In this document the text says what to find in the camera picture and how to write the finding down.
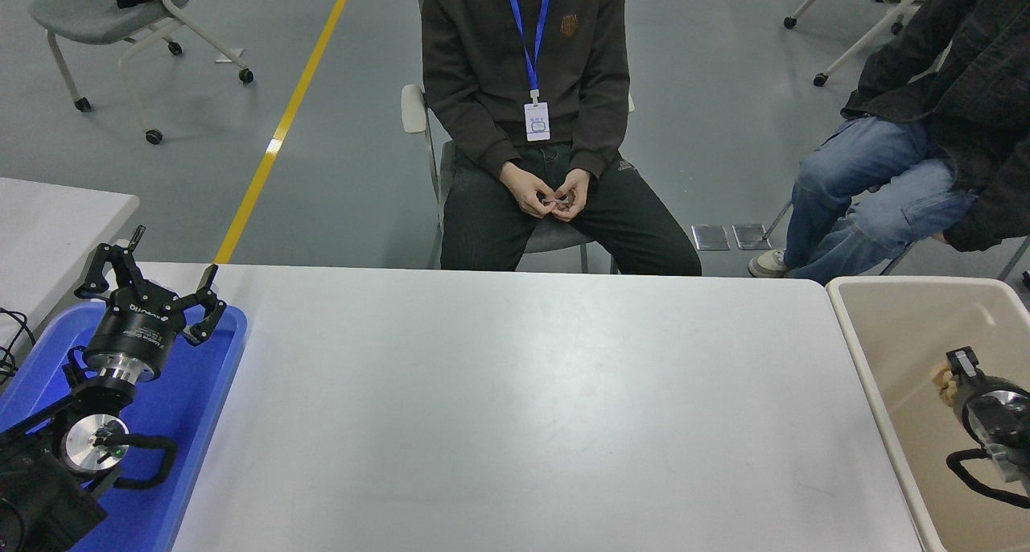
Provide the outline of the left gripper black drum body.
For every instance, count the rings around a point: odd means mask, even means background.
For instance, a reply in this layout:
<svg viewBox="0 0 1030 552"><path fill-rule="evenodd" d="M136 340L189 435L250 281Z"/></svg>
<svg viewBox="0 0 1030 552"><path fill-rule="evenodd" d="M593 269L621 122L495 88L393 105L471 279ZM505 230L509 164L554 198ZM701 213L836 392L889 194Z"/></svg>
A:
<svg viewBox="0 0 1030 552"><path fill-rule="evenodd" d="M89 340L84 361L99 366L106 356L128 356L148 366L168 360L177 333L185 325L184 311L166 311L177 294L152 286L146 295L136 295L129 286L115 290L107 309Z"/></svg>

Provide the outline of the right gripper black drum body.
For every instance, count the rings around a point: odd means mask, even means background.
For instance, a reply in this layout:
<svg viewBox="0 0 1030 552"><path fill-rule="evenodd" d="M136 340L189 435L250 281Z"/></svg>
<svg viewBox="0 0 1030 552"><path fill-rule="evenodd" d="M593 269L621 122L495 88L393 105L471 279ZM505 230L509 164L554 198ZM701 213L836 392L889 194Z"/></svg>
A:
<svg viewBox="0 0 1030 552"><path fill-rule="evenodd" d="M1001 395L1008 392L1004 377L967 377L960 380L956 395L956 418L976 442L982 442L983 423L998 421L1004 410Z"/></svg>

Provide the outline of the person's right hand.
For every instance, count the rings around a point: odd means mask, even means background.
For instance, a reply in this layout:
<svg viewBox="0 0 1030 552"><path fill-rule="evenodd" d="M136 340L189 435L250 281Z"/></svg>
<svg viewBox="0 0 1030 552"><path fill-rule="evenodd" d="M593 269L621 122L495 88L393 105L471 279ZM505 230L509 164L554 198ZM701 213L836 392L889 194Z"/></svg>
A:
<svg viewBox="0 0 1030 552"><path fill-rule="evenodd" d="M500 181L514 197L519 210L536 219L543 219L556 208L555 193L529 171L507 161L500 169Z"/></svg>

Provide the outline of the person's left hand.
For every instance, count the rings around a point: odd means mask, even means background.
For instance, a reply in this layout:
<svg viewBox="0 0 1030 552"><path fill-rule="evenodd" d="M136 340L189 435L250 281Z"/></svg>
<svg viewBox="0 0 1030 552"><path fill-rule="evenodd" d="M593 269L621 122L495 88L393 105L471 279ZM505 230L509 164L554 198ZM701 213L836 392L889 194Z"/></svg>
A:
<svg viewBox="0 0 1030 552"><path fill-rule="evenodd" d="M584 211L591 175L582 168L573 168L566 173L566 178L559 189L553 192L554 208L552 215L564 222L572 222Z"/></svg>

